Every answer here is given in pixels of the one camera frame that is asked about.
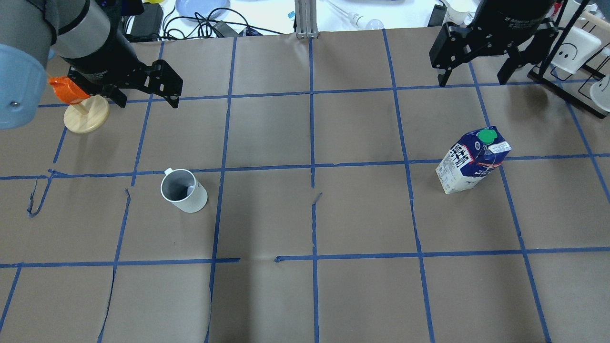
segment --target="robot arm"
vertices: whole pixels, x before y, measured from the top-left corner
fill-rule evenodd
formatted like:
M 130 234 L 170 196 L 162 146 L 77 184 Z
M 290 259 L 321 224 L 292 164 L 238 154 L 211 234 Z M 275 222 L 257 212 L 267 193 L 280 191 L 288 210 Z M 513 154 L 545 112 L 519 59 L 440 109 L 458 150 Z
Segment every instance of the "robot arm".
M 126 105 L 134 88 L 178 107 L 182 79 L 164 60 L 147 66 L 118 30 L 133 0 L 0 1 L 0 129 L 30 122 L 46 84 L 49 48 L 71 65 L 68 76 L 89 95 Z
M 548 54 L 558 29 L 547 13 L 555 0 L 482 0 L 468 27 L 445 23 L 430 49 L 430 62 L 444 86 L 451 71 L 478 56 L 508 59 L 498 72 L 505 84 L 513 72 L 527 63 L 540 63 Z M 534 36 L 524 51 L 518 46 Z

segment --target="wooden base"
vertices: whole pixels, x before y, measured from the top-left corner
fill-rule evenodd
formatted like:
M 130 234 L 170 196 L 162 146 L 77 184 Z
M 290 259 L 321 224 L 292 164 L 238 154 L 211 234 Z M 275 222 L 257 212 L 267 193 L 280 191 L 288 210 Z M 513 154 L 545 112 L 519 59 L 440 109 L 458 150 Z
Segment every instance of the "wooden base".
M 86 134 L 102 126 L 109 113 L 108 101 L 96 95 L 80 104 L 68 106 L 63 114 L 63 123 L 75 134 Z

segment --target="blue and white carton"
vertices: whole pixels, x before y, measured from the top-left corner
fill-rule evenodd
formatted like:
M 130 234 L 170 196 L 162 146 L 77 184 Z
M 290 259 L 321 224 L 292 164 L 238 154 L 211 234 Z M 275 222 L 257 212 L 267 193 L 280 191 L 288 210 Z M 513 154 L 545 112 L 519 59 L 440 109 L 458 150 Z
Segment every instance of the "blue and white carton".
M 446 194 L 471 189 L 499 167 L 511 150 L 495 126 L 463 135 L 436 167 Z

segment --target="light blue bowl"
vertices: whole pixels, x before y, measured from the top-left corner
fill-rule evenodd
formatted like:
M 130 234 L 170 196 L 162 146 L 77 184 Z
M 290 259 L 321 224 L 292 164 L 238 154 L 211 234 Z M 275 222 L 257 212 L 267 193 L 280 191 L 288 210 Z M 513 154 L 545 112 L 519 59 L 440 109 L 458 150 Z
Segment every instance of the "light blue bowl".
M 195 16 L 195 12 L 201 14 L 205 18 L 213 9 L 219 7 L 228 7 L 229 0 L 176 0 L 176 10 L 183 16 Z M 210 19 L 216 18 L 225 11 L 216 11 Z

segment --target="green cap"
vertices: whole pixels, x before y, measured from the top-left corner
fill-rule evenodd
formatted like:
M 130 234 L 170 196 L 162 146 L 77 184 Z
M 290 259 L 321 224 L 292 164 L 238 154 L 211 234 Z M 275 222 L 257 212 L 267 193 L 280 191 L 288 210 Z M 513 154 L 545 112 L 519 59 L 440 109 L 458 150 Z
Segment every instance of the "green cap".
M 490 129 L 480 130 L 479 133 L 476 134 L 476 136 L 485 145 L 493 143 L 493 140 L 498 138 L 498 134 L 495 132 L 495 130 L 490 130 Z

